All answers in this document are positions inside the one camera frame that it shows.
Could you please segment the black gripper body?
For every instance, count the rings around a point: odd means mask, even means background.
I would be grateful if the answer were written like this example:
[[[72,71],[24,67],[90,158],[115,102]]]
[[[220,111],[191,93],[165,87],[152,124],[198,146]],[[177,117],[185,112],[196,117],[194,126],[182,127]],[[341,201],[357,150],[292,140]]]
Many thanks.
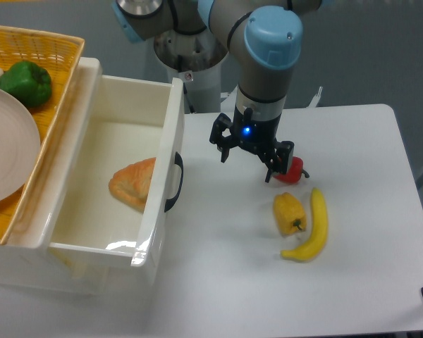
[[[254,108],[235,105],[231,127],[231,146],[249,152],[274,151],[278,146],[276,133],[282,111],[263,120],[256,120]]]

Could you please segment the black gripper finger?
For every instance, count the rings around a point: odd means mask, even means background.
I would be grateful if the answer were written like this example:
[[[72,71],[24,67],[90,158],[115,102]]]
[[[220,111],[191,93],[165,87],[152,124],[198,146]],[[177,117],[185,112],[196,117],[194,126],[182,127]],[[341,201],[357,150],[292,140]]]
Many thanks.
[[[221,162],[225,163],[230,150],[239,145],[236,136],[233,135],[233,122],[224,113],[220,113],[213,122],[209,141],[215,144],[217,149],[221,152]]]
[[[273,175],[288,172],[293,162],[294,146],[292,141],[279,142],[275,139],[271,143],[264,144],[257,152],[259,159],[267,167],[266,183],[270,182]]]

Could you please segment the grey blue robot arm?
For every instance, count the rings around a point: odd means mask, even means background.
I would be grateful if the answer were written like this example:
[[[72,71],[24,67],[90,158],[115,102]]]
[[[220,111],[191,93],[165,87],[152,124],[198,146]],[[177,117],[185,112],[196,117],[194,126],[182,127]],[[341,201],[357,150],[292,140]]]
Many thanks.
[[[210,80],[227,56],[241,75],[234,114],[221,114],[210,142],[222,159],[238,147],[259,157],[268,175],[285,174],[294,145],[276,131],[302,46],[301,16],[323,1],[113,1],[114,14],[132,42],[152,39],[166,71],[184,82],[192,112],[219,106],[219,81]]]

